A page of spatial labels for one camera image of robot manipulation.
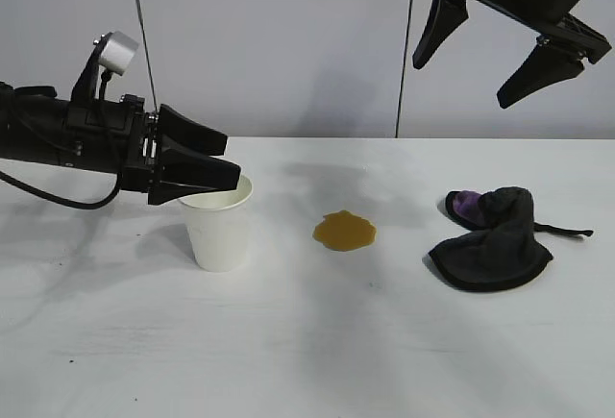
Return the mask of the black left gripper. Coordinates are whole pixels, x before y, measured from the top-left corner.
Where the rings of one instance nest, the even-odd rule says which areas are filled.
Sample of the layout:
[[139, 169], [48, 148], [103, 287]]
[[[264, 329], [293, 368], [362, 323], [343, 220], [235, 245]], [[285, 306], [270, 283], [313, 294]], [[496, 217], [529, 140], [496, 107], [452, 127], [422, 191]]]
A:
[[[142, 97], [131, 94], [119, 102], [104, 104], [105, 121], [97, 116], [97, 108], [96, 100], [87, 106], [66, 104], [63, 130], [76, 150], [71, 159], [74, 167], [119, 172], [120, 188], [148, 194], [147, 202], [153, 206], [185, 196], [236, 189], [240, 166], [211, 157], [225, 153], [228, 136], [224, 133], [166, 104], [160, 105], [156, 118], [144, 109]], [[160, 150], [165, 137], [187, 149], [168, 146]]]

